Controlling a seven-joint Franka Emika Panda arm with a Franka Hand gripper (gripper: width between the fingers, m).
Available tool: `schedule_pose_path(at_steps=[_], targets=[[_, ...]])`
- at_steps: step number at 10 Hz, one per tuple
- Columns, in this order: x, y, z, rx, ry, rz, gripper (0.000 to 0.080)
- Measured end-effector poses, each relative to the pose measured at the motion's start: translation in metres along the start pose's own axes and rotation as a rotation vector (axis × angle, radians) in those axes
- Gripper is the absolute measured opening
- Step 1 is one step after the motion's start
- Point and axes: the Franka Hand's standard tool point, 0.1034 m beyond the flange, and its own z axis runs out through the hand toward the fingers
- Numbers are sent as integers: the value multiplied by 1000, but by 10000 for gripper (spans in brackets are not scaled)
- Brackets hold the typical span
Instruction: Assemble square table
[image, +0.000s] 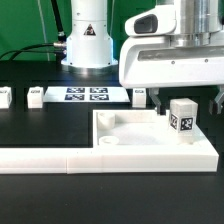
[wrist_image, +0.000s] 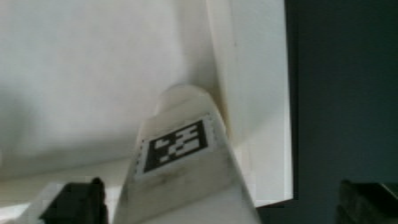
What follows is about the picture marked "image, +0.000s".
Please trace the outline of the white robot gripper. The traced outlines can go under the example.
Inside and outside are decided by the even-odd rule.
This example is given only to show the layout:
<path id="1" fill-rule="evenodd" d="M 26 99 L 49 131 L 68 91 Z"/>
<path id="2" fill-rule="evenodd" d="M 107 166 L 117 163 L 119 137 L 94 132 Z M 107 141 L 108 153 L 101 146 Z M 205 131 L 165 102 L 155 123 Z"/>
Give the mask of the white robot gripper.
<path id="1" fill-rule="evenodd" d="M 158 115 L 166 114 L 158 88 L 219 85 L 209 112 L 220 114 L 224 104 L 221 17 L 219 4 L 158 4 L 128 19 L 128 39 L 120 51 L 120 84 L 150 88 Z"/>

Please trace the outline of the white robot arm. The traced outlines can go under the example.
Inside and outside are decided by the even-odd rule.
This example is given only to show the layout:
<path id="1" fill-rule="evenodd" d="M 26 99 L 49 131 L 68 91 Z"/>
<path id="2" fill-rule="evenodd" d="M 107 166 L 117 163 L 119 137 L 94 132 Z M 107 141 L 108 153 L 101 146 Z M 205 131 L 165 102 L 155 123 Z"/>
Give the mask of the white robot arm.
<path id="1" fill-rule="evenodd" d="M 224 106 L 224 24 L 220 0 L 156 0 L 153 9 L 125 22 L 128 39 L 118 60 L 107 32 L 107 0 L 71 0 L 72 32 L 63 67 L 81 74 L 118 66 L 119 83 L 146 91 L 162 109 L 161 88 L 216 86 L 210 112 Z"/>

